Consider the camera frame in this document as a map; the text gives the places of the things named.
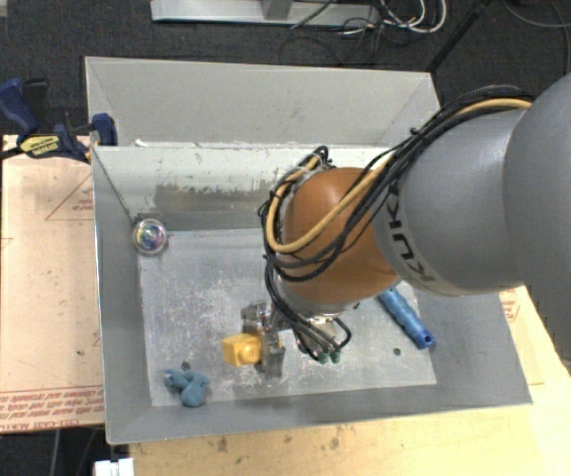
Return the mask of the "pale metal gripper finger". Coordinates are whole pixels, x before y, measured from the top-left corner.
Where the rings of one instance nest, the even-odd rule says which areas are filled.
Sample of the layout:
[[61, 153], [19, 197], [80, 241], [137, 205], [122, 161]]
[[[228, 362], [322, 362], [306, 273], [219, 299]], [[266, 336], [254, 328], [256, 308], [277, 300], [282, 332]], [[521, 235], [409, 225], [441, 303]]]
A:
[[262, 345], [262, 371], [266, 379], [281, 378], [286, 349], [280, 339], [265, 337]]
[[242, 332], [248, 334], [261, 334], [265, 328], [267, 312], [267, 305], [265, 303], [251, 303], [242, 308]]

